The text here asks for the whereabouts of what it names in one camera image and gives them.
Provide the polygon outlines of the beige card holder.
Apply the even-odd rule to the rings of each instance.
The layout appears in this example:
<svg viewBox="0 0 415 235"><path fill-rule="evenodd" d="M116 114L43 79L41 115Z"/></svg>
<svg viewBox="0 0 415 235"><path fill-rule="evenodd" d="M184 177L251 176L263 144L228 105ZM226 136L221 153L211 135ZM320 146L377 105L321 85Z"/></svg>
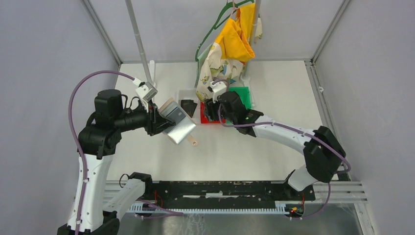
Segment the beige card holder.
<svg viewBox="0 0 415 235"><path fill-rule="evenodd" d="M196 128L196 123L173 98L168 99L159 108L159 112L163 118L174 122L173 126L163 131L174 144L180 144L186 140L192 146L198 145L198 141L191 135Z"/></svg>

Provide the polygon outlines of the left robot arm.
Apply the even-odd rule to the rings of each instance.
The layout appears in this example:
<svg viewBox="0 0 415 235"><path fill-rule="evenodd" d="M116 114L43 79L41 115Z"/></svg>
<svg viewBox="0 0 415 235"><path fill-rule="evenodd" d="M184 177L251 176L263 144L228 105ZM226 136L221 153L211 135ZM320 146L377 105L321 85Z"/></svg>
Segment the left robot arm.
<svg viewBox="0 0 415 235"><path fill-rule="evenodd" d="M154 193L151 175L133 172L116 196L103 202L121 134L143 128L153 136L175 125L159 114L155 104L149 111L142 104L132 110L123 106L124 97L119 90L100 91L94 100L95 111L76 136L80 154L77 192L68 222L58 228L59 235L116 235L133 203L139 198L149 199Z"/></svg>

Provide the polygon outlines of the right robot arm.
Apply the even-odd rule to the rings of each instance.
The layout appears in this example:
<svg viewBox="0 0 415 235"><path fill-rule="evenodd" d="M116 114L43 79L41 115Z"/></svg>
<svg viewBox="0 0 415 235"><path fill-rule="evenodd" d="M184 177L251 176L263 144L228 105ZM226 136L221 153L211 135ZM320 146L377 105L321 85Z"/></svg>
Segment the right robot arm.
<svg viewBox="0 0 415 235"><path fill-rule="evenodd" d="M289 200L297 199L307 186L329 183L335 174L347 173L351 168L344 149L325 126L312 130L277 122L260 111L246 108L235 91L205 99L203 103L204 115L209 120L244 135L276 141L304 156L305 164L290 173L282 187ZM343 171L339 170L341 164L345 164Z"/></svg>

